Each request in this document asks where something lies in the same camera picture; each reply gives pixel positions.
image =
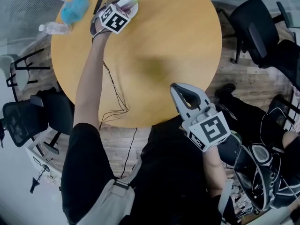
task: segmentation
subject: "chair wheel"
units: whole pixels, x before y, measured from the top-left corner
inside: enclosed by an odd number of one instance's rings
[[[236,64],[235,59],[234,58],[230,58],[230,62],[233,64]]]

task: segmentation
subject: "shoe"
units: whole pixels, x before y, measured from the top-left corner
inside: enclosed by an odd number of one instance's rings
[[[236,86],[232,83],[228,83],[226,85],[224,85],[222,88],[216,90],[215,92],[215,97],[216,98],[220,98],[223,95],[228,95],[228,94],[232,94],[232,92],[236,89]]]

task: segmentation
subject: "wooden floor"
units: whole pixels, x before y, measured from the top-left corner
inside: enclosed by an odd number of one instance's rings
[[[234,9],[234,7],[224,4],[216,4],[216,6],[224,8],[228,13],[231,13]],[[219,19],[221,22],[222,34],[233,33],[230,24],[222,14],[219,14]],[[277,28],[280,39],[293,40],[292,34],[285,28],[283,23],[277,24]],[[206,90],[206,93],[212,101],[215,101],[214,91],[228,82],[236,84],[237,89],[234,92],[236,97],[264,110],[268,109],[269,103],[277,94],[283,94],[286,98],[290,97],[292,90],[290,82],[275,68],[259,69],[251,59],[247,59],[249,58],[248,54],[245,55],[246,58],[242,58],[244,55],[241,55],[239,64],[232,64],[229,59],[235,55],[235,47],[236,41],[234,38],[223,40],[222,55],[218,70],[209,88]],[[44,48],[45,51],[32,57],[30,61],[32,61],[35,66],[52,67],[50,37],[45,37],[36,46],[28,49],[25,54],[40,48]],[[32,80],[39,80],[39,83],[28,84],[22,92],[16,89],[19,100],[26,100],[30,95],[36,94],[39,90],[57,86],[53,69],[31,71],[30,78]],[[134,131],[135,129],[113,127],[109,125],[103,125],[101,128],[100,135],[102,143],[108,155],[112,170],[116,176],[122,173]],[[137,153],[140,153],[146,145],[149,132],[150,127],[138,128],[127,162],[125,175],[131,171],[135,164]],[[51,153],[48,153],[48,156],[54,159],[52,165],[61,171],[68,149],[68,136],[62,135],[60,137],[57,148],[60,150],[59,156]]]

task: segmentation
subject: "chair armrest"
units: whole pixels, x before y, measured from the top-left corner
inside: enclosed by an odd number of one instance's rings
[[[255,46],[255,49],[258,51],[259,55],[262,58],[264,58],[265,56],[267,56],[267,50],[263,43],[262,37],[259,34],[259,32],[257,31],[253,22],[249,25],[248,30],[249,30],[252,42]]]
[[[30,103],[36,106],[44,107],[43,100],[38,95],[31,95],[30,96]]]
[[[277,4],[281,14],[276,16],[276,17],[273,17],[273,22],[278,23],[278,22],[284,21],[286,27],[290,28],[291,23],[290,23],[290,20],[287,16],[286,12],[285,12],[285,8],[282,6],[281,2],[276,2],[276,4]]]

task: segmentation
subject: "black office chair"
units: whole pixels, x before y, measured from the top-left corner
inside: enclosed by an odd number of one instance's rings
[[[236,58],[230,60],[232,63],[239,62],[241,51],[249,51],[259,68],[277,68],[300,90],[300,47],[289,40],[279,43],[275,23],[284,21],[287,28],[290,23],[281,3],[277,2],[277,5],[281,14],[274,18],[261,0],[244,2],[230,16],[224,10],[217,9],[226,16],[235,31],[223,38],[237,38]]]
[[[59,154],[54,146],[61,133],[71,134],[74,105],[64,93],[50,89],[39,91],[30,100],[5,104],[3,116],[2,123],[17,147],[22,147],[34,135],[45,131],[49,125],[57,134],[50,144],[44,145],[49,151]]]

